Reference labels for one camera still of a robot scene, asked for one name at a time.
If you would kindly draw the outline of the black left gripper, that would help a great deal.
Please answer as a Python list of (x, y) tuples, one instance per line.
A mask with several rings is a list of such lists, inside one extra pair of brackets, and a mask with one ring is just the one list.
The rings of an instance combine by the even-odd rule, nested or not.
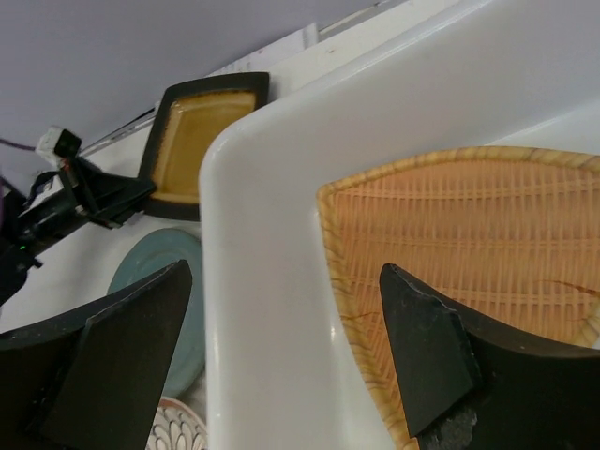
[[(81, 157), (70, 161), (70, 169), (74, 181), (58, 172), (37, 176), (26, 208), (18, 216), (18, 234), (70, 234), (89, 221), (108, 229), (120, 228), (142, 211), (157, 188), (149, 178), (104, 172)], [(33, 201), (55, 177), (67, 185), (34, 206)]]

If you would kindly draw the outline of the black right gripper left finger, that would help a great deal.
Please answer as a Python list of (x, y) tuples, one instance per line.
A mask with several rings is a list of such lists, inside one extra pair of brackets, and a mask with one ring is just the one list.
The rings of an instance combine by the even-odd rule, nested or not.
[(2, 448), (143, 449), (191, 287), (179, 261), (2, 333)]

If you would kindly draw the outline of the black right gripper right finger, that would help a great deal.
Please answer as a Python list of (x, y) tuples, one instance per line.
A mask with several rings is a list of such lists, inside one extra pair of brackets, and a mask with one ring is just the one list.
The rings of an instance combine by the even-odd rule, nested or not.
[(499, 322), (388, 263), (382, 311), (423, 449), (595, 449), (599, 352)]

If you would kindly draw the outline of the blue round ceramic plate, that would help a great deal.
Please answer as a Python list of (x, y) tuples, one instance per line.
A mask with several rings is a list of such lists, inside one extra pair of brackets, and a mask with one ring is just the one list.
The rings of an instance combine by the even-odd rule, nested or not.
[(193, 277), (187, 313), (173, 352), (163, 395), (182, 395), (205, 366), (203, 258), (199, 237), (179, 229), (150, 232), (127, 253), (116, 269), (107, 293), (115, 293), (157, 270), (185, 260)]

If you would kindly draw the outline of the floral pattern round plate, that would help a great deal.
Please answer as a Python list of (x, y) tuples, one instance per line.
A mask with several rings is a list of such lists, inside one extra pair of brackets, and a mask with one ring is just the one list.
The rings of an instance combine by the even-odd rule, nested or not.
[(205, 450), (208, 448), (204, 421), (181, 401), (162, 397), (150, 428), (146, 450)]

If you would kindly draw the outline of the brown square glazed plate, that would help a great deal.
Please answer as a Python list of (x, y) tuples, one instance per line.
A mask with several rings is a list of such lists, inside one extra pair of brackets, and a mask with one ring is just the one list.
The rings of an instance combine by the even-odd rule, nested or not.
[(144, 147), (141, 178), (157, 189), (144, 204), (156, 218), (200, 219), (199, 173), (208, 148), (228, 126), (265, 106), (270, 74), (234, 73), (169, 87)]

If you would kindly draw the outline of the woven bamboo pattern tray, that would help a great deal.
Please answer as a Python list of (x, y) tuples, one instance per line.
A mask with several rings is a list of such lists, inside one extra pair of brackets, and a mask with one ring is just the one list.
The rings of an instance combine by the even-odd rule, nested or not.
[(478, 146), (322, 186), (329, 277), (353, 357), (398, 449), (414, 449), (383, 320), (394, 263), (501, 322), (582, 347), (599, 338), (599, 159)]

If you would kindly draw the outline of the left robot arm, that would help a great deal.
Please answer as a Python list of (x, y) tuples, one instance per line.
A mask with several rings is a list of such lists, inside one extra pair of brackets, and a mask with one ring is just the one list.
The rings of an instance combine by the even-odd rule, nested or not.
[(121, 227), (156, 190), (147, 178), (102, 171), (81, 157), (37, 177), (28, 195), (2, 180), (1, 302), (19, 291), (38, 255), (87, 223)]

